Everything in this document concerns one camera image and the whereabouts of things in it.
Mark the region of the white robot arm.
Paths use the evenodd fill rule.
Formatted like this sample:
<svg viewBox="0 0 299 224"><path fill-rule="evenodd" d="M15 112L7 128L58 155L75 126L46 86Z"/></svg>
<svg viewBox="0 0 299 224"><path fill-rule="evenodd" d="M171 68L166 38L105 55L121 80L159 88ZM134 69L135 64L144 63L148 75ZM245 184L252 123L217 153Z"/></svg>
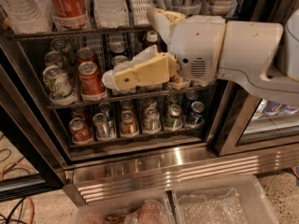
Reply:
<svg viewBox="0 0 299 224"><path fill-rule="evenodd" d="M153 7L147 18L167 51L153 45L105 72L102 81L107 88L126 91L179 75L203 87L216 79L233 81L256 97L299 104L297 13L286 25L226 21L220 16L188 18Z"/></svg>

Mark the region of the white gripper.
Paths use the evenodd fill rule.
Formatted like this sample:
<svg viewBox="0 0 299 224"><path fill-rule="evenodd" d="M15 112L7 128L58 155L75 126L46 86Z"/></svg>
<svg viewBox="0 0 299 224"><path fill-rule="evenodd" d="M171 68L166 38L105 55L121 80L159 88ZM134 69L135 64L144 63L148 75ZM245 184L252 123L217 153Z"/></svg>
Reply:
<svg viewBox="0 0 299 224"><path fill-rule="evenodd" d="M168 42L168 50L176 59L159 52L156 45L148 47L131 61L106 71L102 82L107 88L126 91L163 84L177 74L177 61L178 74L184 79L201 86L215 79L226 29L224 18L196 15L186 19L182 13L150 7L147 19L164 43Z"/></svg>

